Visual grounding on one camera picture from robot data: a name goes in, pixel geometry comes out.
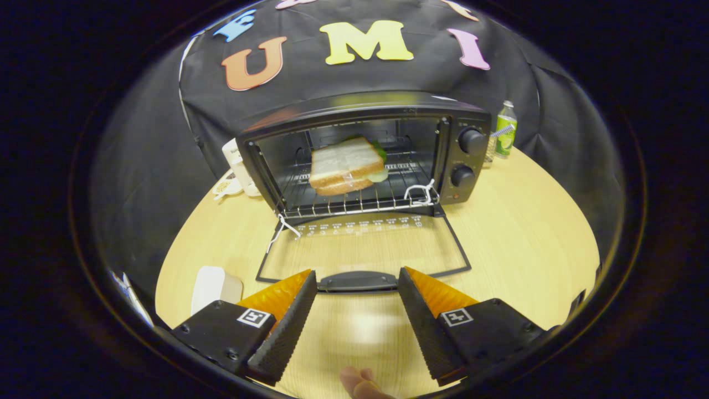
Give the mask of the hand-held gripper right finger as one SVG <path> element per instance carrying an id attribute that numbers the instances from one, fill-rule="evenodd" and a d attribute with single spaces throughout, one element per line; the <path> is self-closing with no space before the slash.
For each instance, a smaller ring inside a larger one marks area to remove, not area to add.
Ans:
<path id="1" fill-rule="evenodd" d="M 408 266 L 400 270 L 398 293 L 439 386 L 501 374 L 548 335 L 499 298 L 478 301 Z"/>

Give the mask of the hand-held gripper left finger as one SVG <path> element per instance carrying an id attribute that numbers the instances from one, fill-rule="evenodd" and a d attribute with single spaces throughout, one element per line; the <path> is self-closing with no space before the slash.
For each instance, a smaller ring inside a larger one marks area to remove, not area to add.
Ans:
<path id="1" fill-rule="evenodd" d="M 236 304 L 212 301 L 172 329 L 172 335 L 233 375 L 275 386 L 316 294 L 316 272 L 306 269 Z"/>

